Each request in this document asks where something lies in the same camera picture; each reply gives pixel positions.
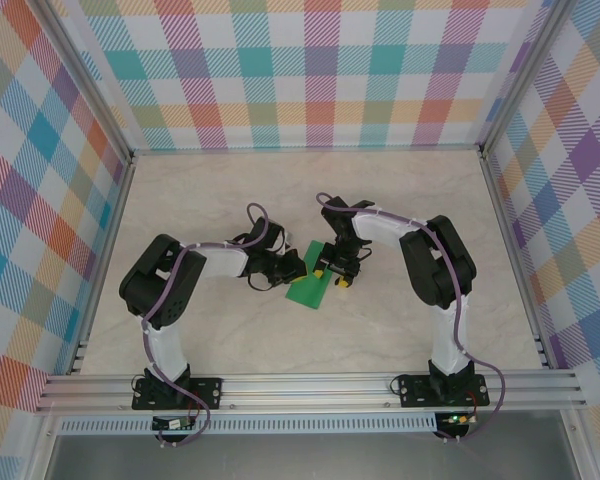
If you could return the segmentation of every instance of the colorful checkered wallpaper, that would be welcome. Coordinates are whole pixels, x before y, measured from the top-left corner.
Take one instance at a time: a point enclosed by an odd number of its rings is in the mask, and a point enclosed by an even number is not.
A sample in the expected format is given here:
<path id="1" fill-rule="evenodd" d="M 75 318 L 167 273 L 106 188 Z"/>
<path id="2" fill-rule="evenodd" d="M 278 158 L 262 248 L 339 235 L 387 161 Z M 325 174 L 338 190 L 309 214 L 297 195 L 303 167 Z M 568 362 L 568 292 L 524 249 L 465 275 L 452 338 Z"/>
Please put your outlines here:
<path id="1" fill-rule="evenodd" d="M 558 363 L 579 373 L 600 440 L 600 0 L 577 4 L 491 163 Z"/>
<path id="2" fill-rule="evenodd" d="M 543 2 L 53 3 L 130 142 L 171 150 L 473 144 Z"/>
<path id="3" fill-rule="evenodd" d="M 24 0 L 0 0 L 0 480 L 89 295 L 123 162 Z"/>
<path id="4" fill-rule="evenodd" d="M 482 145 L 484 143 L 487 134 L 489 133 L 489 130 L 493 125 L 493 121 L 496 118 L 498 112 L 500 111 L 502 103 L 509 95 L 509 92 L 511 92 L 511 88 L 515 83 L 518 73 L 520 72 L 522 66 L 525 64 L 527 57 L 531 52 L 531 47 L 538 38 L 538 34 L 542 30 L 547 16 L 549 15 L 549 11 L 551 10 L 551 7 L 555 2 L 556 0 L 542 1 L 542 5 L 538 10 L 536 18 L 533 20 L 533 24 L 531 25 L 531 28 L 529 29 L 527 36 L 525 37 L 524 42 L 522 43 L 522 46 L 520 47 L 520 50 L 516 55 L 515 60 L 509 68 L 509 71 L 507 72 L 507 75 L 505 77 L 504 82 L 502 83 L 502 86 L 500 87 L 500 90 L 498 91 L 498 96 L 496 97 L 495 101 L 493 102 L 493 105 L 491 106 L 491 109 L 489 110 L 487 119 L 482 125 L 482 130 L 480 131 L 480 135 L 478 136 L 478 140 L 476 142 L 478 145 Z"/>

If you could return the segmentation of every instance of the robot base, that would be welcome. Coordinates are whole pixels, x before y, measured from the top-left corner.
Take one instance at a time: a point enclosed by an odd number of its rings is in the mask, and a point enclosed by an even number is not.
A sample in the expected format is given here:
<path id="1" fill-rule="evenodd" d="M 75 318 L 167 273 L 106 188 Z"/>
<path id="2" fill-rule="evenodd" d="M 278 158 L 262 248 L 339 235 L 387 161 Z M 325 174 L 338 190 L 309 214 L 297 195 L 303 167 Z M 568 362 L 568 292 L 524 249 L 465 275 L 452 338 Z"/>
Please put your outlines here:
<path id="1" fill-rule="evenodd" d="M 221 378 L 194 378 L 190 377 L 189 367 L 175 381 L 175 384 L 200 397 L 210 410 L 220 408 L 222 397 Z M 155 377 L 148 369 L 144 370 L 144 377 L 138 378 L 133 385 L 133 410 L 189 410 L 197 406 L 191 405 L 193 401 L 174 390 L 159 378 Z"/>
<path id="2" fill-rule="evenodd" d="M 489 405 L 487 384 L 483 375 L 475 373 L 473 362 L 469 362 L 456 374 L 444 375 L 429 361 L 429 371 L 429 375 L 396 377 L 396 393 L 400 395 L 401 407 L 485 407 Z"/>

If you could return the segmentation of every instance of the metal post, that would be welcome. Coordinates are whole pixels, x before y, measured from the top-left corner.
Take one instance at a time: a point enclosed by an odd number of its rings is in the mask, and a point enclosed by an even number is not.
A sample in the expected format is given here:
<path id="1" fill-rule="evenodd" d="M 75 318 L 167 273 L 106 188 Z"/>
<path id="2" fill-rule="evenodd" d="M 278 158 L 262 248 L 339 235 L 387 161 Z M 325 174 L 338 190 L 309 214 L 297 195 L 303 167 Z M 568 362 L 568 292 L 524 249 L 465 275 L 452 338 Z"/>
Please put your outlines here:
<path id="1" fill-rule="evenodd" d="M 496 114 L 496 118 L 493 120 L 491 129 L 487 133 L 483 145 L 486 155 L 493 152 L 494 147 L 504 135 L 513 115 L 518 110 L 528 88 L 538 75 L 551 47 L 577 3 L 578 0 L 556 0 L 553 2 L 551 11 L 547 15 L 547 19 L 525 60 L 524 66 L 518 73 L 509 95 L 504 100 Z"/>
<path id="2" fill-rule="evenodd" d="M 544 353 L 547 357 L 547 363 L 549 366 L 552 368 L 557 368 L 558 361 L 555 353 L 551 349 L 549 333 L 547 332 L 544 324 L 540 321 L 540 313 L 538 312 L 538 307 L 534 301 L 532 293 L 533 289 L 531 288 L 529 279 L 524 271 L 520 250 L 516 243 L 511 224 L 509 223 L 502 206 L 502 196 L 498 189 L 498 185 L 493 178 L 491 165 L 484 157 L 481 157 L 480 167 L 482 168 L 482 174 L 484 175 L 484 180 L 487 184 L 487 190 L 489 190 L 489 196 L 491 197 L 491 202 L 493 203 L 493 209 L 496 213 L 498 225 L 500 226 L 500 232 L 502 233 L 504 245 L 507 249 L 507 254 L 509 255 L 511 269 L 513 270 L 513 275 L 515 276 L 518 289 L 520 290 L 522 304 L 524 305 L 527 318 L 529 319 L 529 324 L 531 325 L 531 331 L 535 335 L 540 336 L 540 341 L 544 347 Z"/>
<path id="3" fill-rule="evenodd" d="M 63 65 L 71 74 L 78 90 L 87 101 L 91 110 L 98 120 L 111 145 L 120 158 L 131 163 L 132 148 L 120 130 L 109 106 L 106 104 L 100 91 L 91 77 L 89 70 L 84 64 L 82 57 L 73 45 L 69 35 L 62 26 L 54 9 L 45 0 L 29 0 L 29 7 L 42 25 L 51 43 L 60 55 Z"/>
<path id="4" fill-rule="evenodd" d="M 49 416 L 43 419 L 31 459 L 22 469 L 20 479 L 40 480 L 46 477 L 60 424 L 61 419 L 57 417 Z"/>
<path id="5" fill-rule="evenodd" d="M 93 277 L 93 283 L 91 286 L 91 292 L 89 294 L 89 298 L 87 299 L 87 305 L 85 307 L 84 315 L 80 323 L 78 335 L 73 340 L 75 342 L 75 345 L 72 345 L 72 354 L 67 357 L 66 365 L 64 365 L 64 368 L 62 369 L 62 371 L 65 371 L 68 374 L 71 373 L 71 370 L 73 368 L 73 362 L 76 358 L 78 348 L 81 344 L 84 344 L 89 338 L 89 333 L 91 332 L 91 328 L 96 317 L 96 310 L 98 309 L 100 295 L 102 294 L 102 288 L 104 287 L 104 281 L 107 276 L 107 270 L 109 269 L 109 262 L 111 261 L 111 256 L 113 254 L 113 247 L 116 242 L 116 237 L 118 235 L 120 223 L 122 222 L 122 214 L 124 212 L 124 207 L 127 203 L 127 198 L 129 197 L 129 191 L 131 190 L 131 182 L 133 180 L 135 170 L 136 166 L 133 163 L 125 166 L 122 182 L 120 184 L 120 193 L 118 194 L 118 201 L 116 202 L 116 206 L 113 209 L 107 235 L 105 237 L 104 245 L 102 247 L 102 252 L 100 253 L 100 257 L 98 258 L 95 275 Z"/>

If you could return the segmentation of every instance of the beige surface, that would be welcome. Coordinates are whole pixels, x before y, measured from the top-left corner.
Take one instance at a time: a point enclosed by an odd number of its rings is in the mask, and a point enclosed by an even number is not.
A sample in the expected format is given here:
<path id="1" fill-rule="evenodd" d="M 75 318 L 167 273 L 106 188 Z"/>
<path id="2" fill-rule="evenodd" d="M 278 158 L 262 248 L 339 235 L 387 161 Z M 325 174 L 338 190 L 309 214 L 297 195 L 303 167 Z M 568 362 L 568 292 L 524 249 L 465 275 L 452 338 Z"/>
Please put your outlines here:
<path id="1" fill-rule="evenodd" d="M 139 159 L 82 373 L 145 366 L 137 320 L 117 292 L 155 235 L 232 238 L 249 230 L 244 207 L 257 201 L 293 233 L 302 256 L 312 239 L 335 236 L 314 200 L 319 191 L 420 219 L 450 217 L 478 269 L 469 350 L 501 368 L 540 367 L 475 152 L 231 153 Z M 426 369 L 428 307 L 413 293 L 401 253 L 383 245 L 373 252 L 354 286 L 331 285 L 317 311 L 285 299 L 287 287 L 260 293 L 245 279 L 200 282 L 178 323 L 192 371 Z"/>

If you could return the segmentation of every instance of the purple cable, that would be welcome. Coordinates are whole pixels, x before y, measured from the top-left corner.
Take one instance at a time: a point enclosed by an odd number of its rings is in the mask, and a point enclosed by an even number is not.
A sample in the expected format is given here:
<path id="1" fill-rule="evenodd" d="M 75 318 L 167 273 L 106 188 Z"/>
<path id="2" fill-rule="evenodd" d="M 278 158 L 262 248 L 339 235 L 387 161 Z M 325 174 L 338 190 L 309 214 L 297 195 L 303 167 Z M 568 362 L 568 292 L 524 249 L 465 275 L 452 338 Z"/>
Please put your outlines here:
<path id="1" fill-rule="evenodd" d="M 442 245 L 442 243 L 440 242 L 440 240 L 438 240 L 438 236 L 429 227 L 427 227 L 426 225 L 423 225 L 422 223 L 417 222 L 415 220 L 411 220 L 406 217 L 401 217 L 400 215 L 396 215 L 395 213 L 384 212 L 382 210 L 374 210 L 372 208 L 332 207 L 331 205 L 327 205 L 322 200 L 321 197 L 326 197 L 329 200 L 331 200 L 333 197 L 331 195 L 329 195 L 328 193 L 320 192 L 316 195 L 316 200 L 324 208 L 326 208 L 328 210 L 333 210 L 334 212 L 373 213 L 374 215 L 380 215 L 382 217 L 391 218 L 393 220 L 398 220 L 399 222 L 404 222 L 404 223 L 415 225 L 416 227 L 418 227 L 424 233 L 429 235 L 429 237 L 431 237 L 431 240 L 433 240 L 433 243 L 435 243 L 436 247 L 440 251 L 440 255 L 442 256 L 444 263 L 447 265 L 447 268 L 449 269 L 449 272 L 451 273 L 451 281 L 453 283 L 453 290 L 456 295 L 456 299 L 462 298 L 462 292 L 460 290 L 460 283 L 458 282 L 458 275 L 457 275 L 455 269 L 453 268 L 453 264 L 451 263 L 451 258 L 449 257 L 449 254 L 445 250 L 445 248 Z M 502 404 L 504 403 L 504 395 L 505 395 L 505 391 L 506 391 L 506 381 L 504 378 L 504 374 L 502 373 L 502 370 L 500 370 L 495 365 L 492 365 L 491 363 L 484 362 L 482 360 L 478 360 L 476 357 L 474 357 L 469 352 L 467 352 L 466 348 L 464 348 L 464 345 L 462 345 L 462 342 L 460 342 L 460 337 L 458 334 L 459 329 L 460 329 L 461 315 L 462 315 L 462 302 L 456 301 L 456 316 L 455 316 L 455 321 L 453 324 L 453 341 L 455 342 L 456 347 L 458 347 L 458 350 L 460 350 L 462 352 L 462 354 L 465 357 L 467 357 L 469 360 L 473 361 L 474 363 L 477 363 L 478 365 L 482 365 L 483 367 L 490 368 L 491 370 L 496 372 L 498 374 L 498 377 L 500 377 L 500 383 L 502 384 L 502 389 L 500 390 L 500 398 L 498 398 L 498 402 L 496 403 L 496 406 L 493 409 L 493 413 L 489 416 L 489 418 L 487 418 L 487 420 L 480 427 L 478 427 L 476 430 L 474 430 L 473 432 L 471 432 L 463 437 L 465 439 L 469 439 L 469 438 L 473 437 L 474 435 L 476 435 L 478 432 L 482 431 L 491 422 L 491 420 L 496 416 L 496 414 L 502 408 Z"/>
<path id="2" fill-rule="evenodd" d="M 202 400 L 197 395 L 194 395 L 193 393 L 185 390 L 184 388 L 176 385 L 164 374 L 164 372 L 162 370 L 160 370 L 157 367 L 156 362 L 155 362 L 155 357 L 153 356 L 153 352 L 151 351 L 151 344 L 149 343 L 149 320 L 156 314 L 156 312 L 160 309 L 160 307 L 166 300 L 167 295 L 169 295 L 169 292 L 171 291 L 171 288 L 173 287 L 173 282 L 175 281 L 175 278 L 176 278 L 176 273 L 178 272 L 178 269 L 180 268 L 180 265 L 182 264 L 184 256 L 187 254 L 187 252 L 190 252 L 197 248 L 204 248 L 204 247 L 242 249 L 242 248 L 246 248 L 246 247 L 255 245 L 256 243 L 259 243 L 260 241 L 262 241 L 264 239 L 265 235 L 267 234 L 267 230 L 269 229 L 269 215 L 267 214 L 267 211 L 264 209 L 264 207 L 262 205 L 260 205 L 259 203 L 250 203 L 249 205 L 247 205 L 247 215 L 249 216 L 249 219 L 251 220 L 252 223 L 253 223 L 253 217 L 251 216 L 251 211 L 250 211 L 251 207 L 256 207 L 262 212 L 262 216 L 264 218 L 264 228 L 262 229 L 262 233 L 260 235 L 258 235 L 258 237 L 255 240 L 252 240 L 251 242 L 244 243 L 244 244 L 232 244 L 232 243 L 227 243 L 227 242 L 225 242 L 225 243 L 207 242 L 207 243 L 193 243 L 191 245 L 187 245 L 186 247 L 184 247 L 178 254 L 178 258 L 176 258 L 176 261 L 173 264 L 173 268 L 171 269 L 171 275 L 169 275 L 167 284 L 165 285 L 164 290 L 162 290 L 160 297 L 158 297 L 158 300 L 156 301 L 156 303 L 153 305 L 153 307 L 151 307 L 151 310 L 149 310 L 147 312 L 147 314 L 142 319 L 142 322 L 140 323 L 140 325 L 142 327 L 142 332 L 143 332 L 142 343 L 144 345 L 144 351 L 145 351 L 147 358 L 149 359 L 149 363 L 153 367 L 153 370 L 155 371 L 155 373 L 162 379 L 162 381 L 164 383 L 169 385 L 171 388 L 173 388 L 174 390 L 177 390 L 178 392 L 182 393 L 183 395 L 189 397 L 191 400 L 193 400 L 198 405 L 200 405 L 204 409 L 205 414 L 206 414 L 205 422 L 202 425 L 202 427 L 197 432 L 192 433 L 191 435 L 189 435 L 187 438 L 185 438 L 181 442 L 177 442 L 177 443 L 176 442 L 167 442 L 162 436 L 162 430 L 159 431 L 158 439 L 160 440 L 161 446 L 163 446 L 163 447 L 164 447 L 164 445 L 171 445 L 174 448 L 183 447 L 184 445 L 187 445 L 187 444 L 193 442 L 196 438 L 198 438 L 200 435 L 202 435 L 202 432 L 204 432 L 209 427 L 209 423 L 211 422 L 211 411 L 209 410 L 209 406 L 204 402 L 204 400 Z"/>

